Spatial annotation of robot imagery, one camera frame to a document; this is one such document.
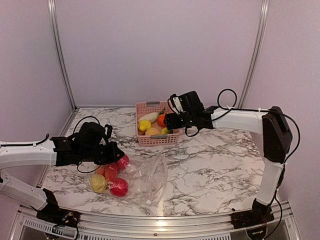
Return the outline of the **clear zip top bag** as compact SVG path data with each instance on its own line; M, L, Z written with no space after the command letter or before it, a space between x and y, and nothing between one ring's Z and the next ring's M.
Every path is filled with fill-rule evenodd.
M112 195L109 190L109 185L113 180L107 179L107 189L104 192L95 193L103 194L116 199L124 199L138 205L151 206L158 204L158 202L162 199L167 187L168 165L166 157L164 155L150 157L128 155L128 157L128 166L125 170L118 170L117 174L117 178L127 181L127 194L124 197ZM90 180L92 175L96 174L96 171L86 178L87 188L91 192L94 191L91 188Z

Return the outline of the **pale yellow fake fruit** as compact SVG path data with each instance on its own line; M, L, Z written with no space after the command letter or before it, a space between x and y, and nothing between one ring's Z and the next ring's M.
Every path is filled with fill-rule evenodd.
M102 193L107 189L107 180L103 175L93 174L90 179L90 186L96 193Z

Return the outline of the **red fake pepper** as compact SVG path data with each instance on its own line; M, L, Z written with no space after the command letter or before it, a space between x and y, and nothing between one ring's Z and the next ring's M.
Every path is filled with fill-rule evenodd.
M122 178L116 178L109 183L109 191L116 197L124 197L129 190L129 184Z

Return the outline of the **orange fake pumpkin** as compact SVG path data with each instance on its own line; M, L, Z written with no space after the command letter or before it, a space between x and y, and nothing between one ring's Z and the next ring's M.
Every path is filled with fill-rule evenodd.
M166 118L166 114L160 114L157 118L157 124L163 128L166 127L166 123L165 123L165 118Z

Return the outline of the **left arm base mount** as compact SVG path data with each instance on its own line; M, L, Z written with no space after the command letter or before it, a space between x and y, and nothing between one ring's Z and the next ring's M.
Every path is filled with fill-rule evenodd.
M40 220L53 223L57 226L76 228L78 226L80 213L74 210L60 208L53 192L43 189L46 199L42 209L37 209L36 217Z

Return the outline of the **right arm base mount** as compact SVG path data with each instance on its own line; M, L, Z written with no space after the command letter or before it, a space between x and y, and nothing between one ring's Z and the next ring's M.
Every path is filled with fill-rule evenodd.
M231 224L234 229L241 229L252 227L255 225L266 224L267 222L271 222L275 219L272 211L269 209L265 215L259 210L245 210L239 212L233 212L231 215Z

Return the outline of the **peach fake fruit with leaf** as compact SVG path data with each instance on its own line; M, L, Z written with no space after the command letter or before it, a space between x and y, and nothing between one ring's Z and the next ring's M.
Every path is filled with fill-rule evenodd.
M161 135L161 132L157 128L151 127L144 133L144 135L145 136L158 136L158 135Z

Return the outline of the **orange red fake fruit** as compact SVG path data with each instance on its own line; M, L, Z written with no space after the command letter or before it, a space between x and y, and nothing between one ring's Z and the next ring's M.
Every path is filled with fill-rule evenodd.
M115 162L103 165L96 173L104 176L108 181L115 180L118 177L118 165Z

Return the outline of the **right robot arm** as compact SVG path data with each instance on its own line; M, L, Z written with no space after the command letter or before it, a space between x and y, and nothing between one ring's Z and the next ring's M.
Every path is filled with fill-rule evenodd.
M232 129L247 131L264 161L264 172L258 194L247 219L258 224L267 216L267 210L277 194L285 172L285 165L293 140L287 116L280 107L270 109L238 109L213 105L205 108L196 91L167 99L171 110L165 117L169 130L195 127L202 129Z

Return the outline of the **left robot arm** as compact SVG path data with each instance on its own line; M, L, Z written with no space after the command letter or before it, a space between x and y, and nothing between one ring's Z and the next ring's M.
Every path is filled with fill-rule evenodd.
M68 137L49 137L38 142L1 143L0 145L0 193L31 206L53 223L63 219L53 193L38 189L13 176L5 170L24 166L80 165L92 162L97 166L115 163L124 157L124 152L114 141L110 141L112 126L85 122L78 132Z

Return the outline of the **yellow fake lemon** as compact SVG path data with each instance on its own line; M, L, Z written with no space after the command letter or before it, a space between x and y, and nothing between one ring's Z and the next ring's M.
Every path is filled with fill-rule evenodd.
M140 132L145 133L147 130L149 130L152 127L152 123L149 120L141 120L138 122L138 130Z

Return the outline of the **pink fake fruit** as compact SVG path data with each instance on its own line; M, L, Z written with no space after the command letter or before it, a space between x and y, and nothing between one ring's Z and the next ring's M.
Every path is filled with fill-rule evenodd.
M118 160L116 162L117 168L119 171L125 170L129 163L130 163L130 159L129 159L128 155L126 155L126 154L120 160Z

